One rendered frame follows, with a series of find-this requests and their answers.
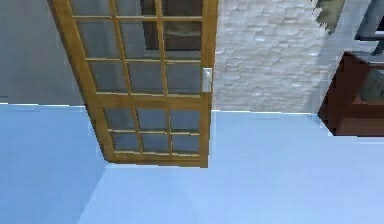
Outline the green house plant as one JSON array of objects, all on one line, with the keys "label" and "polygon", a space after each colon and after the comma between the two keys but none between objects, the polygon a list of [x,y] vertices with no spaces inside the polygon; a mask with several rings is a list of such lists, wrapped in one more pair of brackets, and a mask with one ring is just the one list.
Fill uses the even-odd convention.
[{"label": "green house plant", "polygon": [[323,27],[328,35],[332,35],[338,25],[340,15],[343,11],[346,0],[316,0],[314,9],[320,12],[316,22]]}]

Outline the dark brown wooden cabinet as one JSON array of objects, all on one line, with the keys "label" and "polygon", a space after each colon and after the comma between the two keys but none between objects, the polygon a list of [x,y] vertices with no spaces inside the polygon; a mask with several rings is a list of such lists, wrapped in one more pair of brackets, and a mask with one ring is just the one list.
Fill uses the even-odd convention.
[{"label": "dark brown wooden cabinet", "polygon": [[384,99],[360,95],[369,76],[384,75],[384,58],[346,51],[318,111],[334,136],[384,137]]}]

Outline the grey metal stand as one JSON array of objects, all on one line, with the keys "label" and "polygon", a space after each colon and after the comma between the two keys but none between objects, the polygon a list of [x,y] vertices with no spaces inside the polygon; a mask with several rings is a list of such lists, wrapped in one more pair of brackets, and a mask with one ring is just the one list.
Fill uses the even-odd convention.
[{"label": "grey metal stand", "polygon": [[377,41],[372,55],[384,53],[384,0],[371,0],[354,39]]}]

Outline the wooden glass-paned door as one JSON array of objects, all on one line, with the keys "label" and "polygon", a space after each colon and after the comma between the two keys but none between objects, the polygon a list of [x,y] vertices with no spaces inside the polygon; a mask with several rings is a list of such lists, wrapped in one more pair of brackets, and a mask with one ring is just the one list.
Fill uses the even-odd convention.
[{"label": "wooden glass-paned door", "polygon": [[218,0],[47,0],[104,159],[208,165]]}]

